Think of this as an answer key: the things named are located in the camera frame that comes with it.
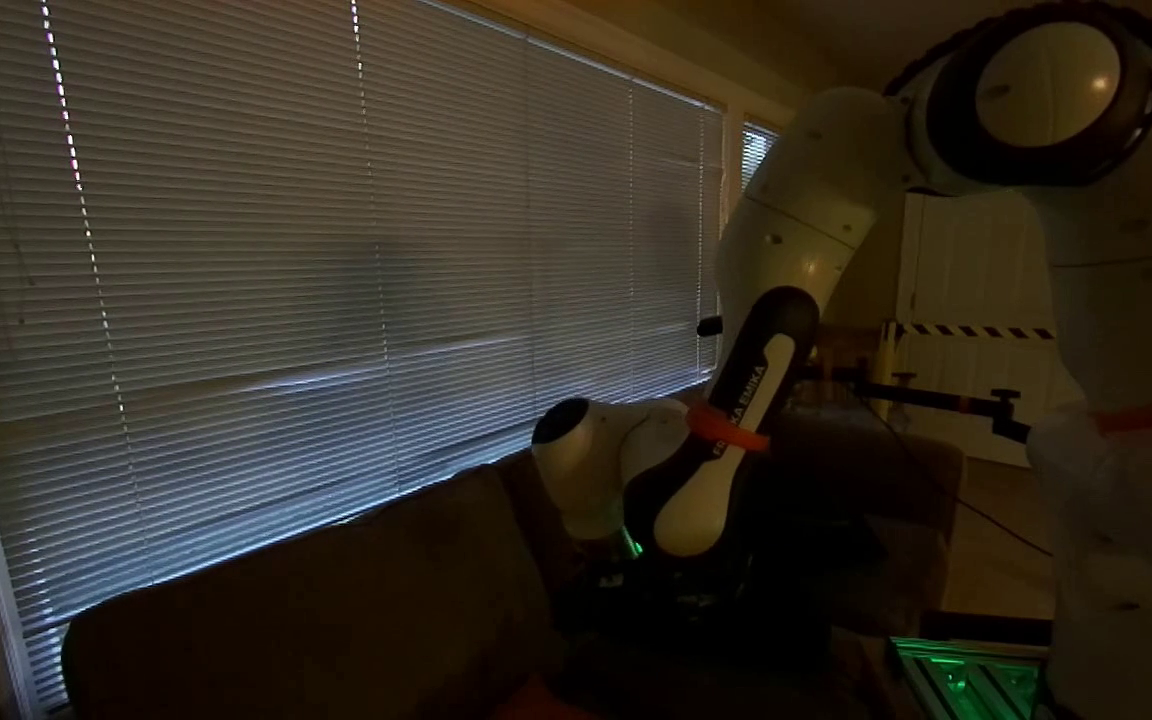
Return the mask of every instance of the couch backrest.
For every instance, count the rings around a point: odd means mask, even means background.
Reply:
[[[79,720],[484,716],[556,658],[501,471],[77,616]]]

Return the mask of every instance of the horizontal blinds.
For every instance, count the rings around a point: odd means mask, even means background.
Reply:
[[[713,106],[442,2],[0,0],[0,537],[77,611],[705,377]]]

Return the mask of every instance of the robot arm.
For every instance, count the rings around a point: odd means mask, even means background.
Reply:
[[[780,413],[840,272],[910,188],[1020,188],[1047,241],[1056,347],[1086,386],[1086,409],[1028,435],[1060,506],[1047,678],[1081,716],[1152,716],[1152,21],[1035,2],[951,37],[910,78],[898,98],[812,98],[745,193],[722,241],[736,331],[709,403],[739,430]],[[587,453],[653,447],[616,471],[552,461],[577,425],[543,425],[535,461],[552,489],[606,489],[602,531],[709,554],[734,531],[747,447],[682,413],[663,425],[653,445],[634,440],[647,425],[607,425]]]
[[[898,98],[845,87],[796,116],[722,241],[728,342],[709,417],[745,435],[780,417],[819,308],[910,177]],[[696,435],[678,403],[570,399],[535,425],[531,454],[577,539],[628,524],[647,550],[688,561],[728,531],[753,453],[734,430]]]

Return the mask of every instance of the brown couch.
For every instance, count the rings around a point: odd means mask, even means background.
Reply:
[[[812,481],[874,516],[887,546],[875,568],[830,575],[819,599],[849,628],[913,630],[940,599],[960,453],[819,417],[778,435]],[[577,550],[531,462],[507,461],[116,594],[77,616],[65,678],[79,720],[491,716],[527,678],[574,667],[574,642],[552,628],[552,590],[574,570]],[[641,647],[585,652],[580,667],[594,667],[585,698],[623,707],[602,716],[864,716],[849,704],[849,672],[815,689],[739,689]]]

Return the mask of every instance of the cable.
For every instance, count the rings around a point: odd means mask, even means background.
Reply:
[[[1018,21],[1018,16],[1043,16],[1052,6],[1096,6],[1104,16],[1112,16],[1115,22],[1125,22],[1140,43],[1152,48],[1152,16],[1138,13],[1138,6],[1122,6],[1122,2],[1104,2],[1104,0],[1052,0],[1052,2],[1035,2],[1035,6],[1012,6],[1001,16],[984,16],[951,37],[946,37],[940,43],[924,48],[924,57],[918,57],[913,65],[906,65],[887,82],[885,95],[899,95],[913,78],[920,78],[933,65],[940,65],[946,57],[960,50],[970,40]]]
[[[1012,537],[1018,542],[1024,542],[1028,550],[1043,554],[1043,561],[1056,561],[1052,546],[1043,546],[1042,539],[1018,531],[1012,524],[995,521],[987,506],[972,505],[970,494],[946,489],[933,466],[910,447],[906,430],[898,430],[867,399],[852,396],[867,419],[875,419],[893,445],[899,447],[906,462],[924,481],[933,485],[937,493],[951,494],[960,506],[970,506],[972,516],[982,516],[984,524],[994,524],[995,531]]]

